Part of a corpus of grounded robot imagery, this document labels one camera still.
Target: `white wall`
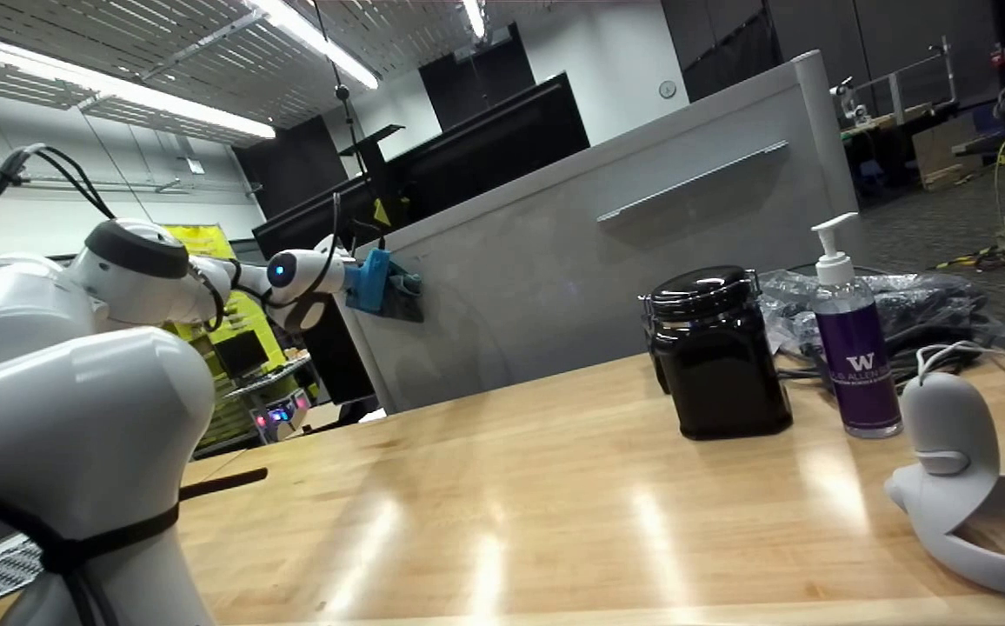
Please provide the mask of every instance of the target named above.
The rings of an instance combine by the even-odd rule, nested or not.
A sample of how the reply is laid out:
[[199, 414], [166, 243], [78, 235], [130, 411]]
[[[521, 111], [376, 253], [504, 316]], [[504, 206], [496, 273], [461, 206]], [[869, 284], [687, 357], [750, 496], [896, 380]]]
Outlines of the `white wall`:
[[567, 73], [597, 145], [687, 103], [662, 0], [592, 0], [521, 30], [534, 84]]
[[[395, 135], [378, 142], [387, 160], [392, 160], [392, 155], [401, 155], [401, 153], [408, 153], [408, 151], [414, 151], [414, 145], [422, 145], [443, 132], [422, 73], [388, 75], [388, 80], [383, 80], [378, 91], [365, 91], [365, 95], [350, 91], [350, 103], [359, 115], [359, 139], [373, 135], [387, 125], [405, 125]], [[339, 153], [350, 145], [350, 132], [347, 132], [342, 111], [328, 115], [328, 127], [330, 127]], [[343, 162], [347, 176], [359, 173], [359, 155], [343, 155], [342, 162]]]
[[[80, 160], [119, 220], [218, 224], [232, 241], [264, 224], [228, 145], [191, 139], [205, 168], [196, 176], [169, 132], [0, 98], [0, 160], [28, 142], [52, 142]], [[9, 188], [0, 199], [0, 253], [78, 253], [100, 217], [41, 160], [23, 173], [55, 188]]]

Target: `white device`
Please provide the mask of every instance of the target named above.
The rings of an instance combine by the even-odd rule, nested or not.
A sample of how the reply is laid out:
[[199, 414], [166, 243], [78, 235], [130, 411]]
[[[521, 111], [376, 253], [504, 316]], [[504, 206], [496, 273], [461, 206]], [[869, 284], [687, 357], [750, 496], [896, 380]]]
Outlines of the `white device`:
[[216, 320], [243, 288], [305, 331], [322, 312], [308, 295], [330, 295], [347, 259], [328, 243], [283, 251], [272, 266], [297, 271], [267, 273], [114, 220], [70, 266], [0, 257], [0, 539], [19, 533], [15, 510], [52, 545], [6, 622], [213, 622], [169, 524], [216, 387], [158, 323]]
[[894, 470], [887, 496], [912, 517], [927, 556], [1005, 596], [1005, 553], [965, 534], [983, 504], [1005, 504], [999, 437], [983, 397], [959, 374], [933, 371], [949, 351], [991, 356], [987, 346], [949, 343], [926, 363], [918, 351], [918, 374], [900, 394], [900, 417], [918, 462]]

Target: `blue object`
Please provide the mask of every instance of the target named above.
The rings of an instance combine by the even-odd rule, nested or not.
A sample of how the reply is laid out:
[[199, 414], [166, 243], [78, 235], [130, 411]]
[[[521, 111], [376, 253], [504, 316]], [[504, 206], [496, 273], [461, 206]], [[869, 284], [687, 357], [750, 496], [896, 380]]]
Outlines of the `blue object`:
[[387, 282], [388, 282], [392, 259], [387, 251], [373, 251], [362, 264], [347, 266], [347, 305], [365, 312], [387, 308]]

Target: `ceiling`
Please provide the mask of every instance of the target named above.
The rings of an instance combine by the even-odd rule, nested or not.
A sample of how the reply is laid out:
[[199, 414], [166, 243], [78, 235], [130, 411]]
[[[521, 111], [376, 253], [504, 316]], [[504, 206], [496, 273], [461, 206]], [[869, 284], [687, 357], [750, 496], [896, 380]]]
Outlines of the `ceiling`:
[[[378, 75], [412, 73], [473, 40], [461, 0], [290, 0]], [[561, 0], [488, 0], [492, 23], [534, 23]], [[297, 44], [243, 0], [0, 0], [0, 40], [191, 98], [276, 127], [330, 111], [330, 64]], [[0, 98], [80, 108], [82, 91], [0, 69]], [[87, 115], [248, 142], [227, 127], [158, 115], [130, 100]]]

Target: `desk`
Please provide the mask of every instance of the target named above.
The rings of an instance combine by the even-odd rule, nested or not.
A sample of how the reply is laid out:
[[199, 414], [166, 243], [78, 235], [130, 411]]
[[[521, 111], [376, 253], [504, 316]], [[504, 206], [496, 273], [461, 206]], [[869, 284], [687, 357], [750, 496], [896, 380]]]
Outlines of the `desk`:
[[[1005, 380], [970, 371], [999, 414]], [[909, 441], [852, 441], [816, 387], [772, 437], [685, 441], [647, 356], [196, 462], [218, 622], [1005, 622], [885, 496]]]

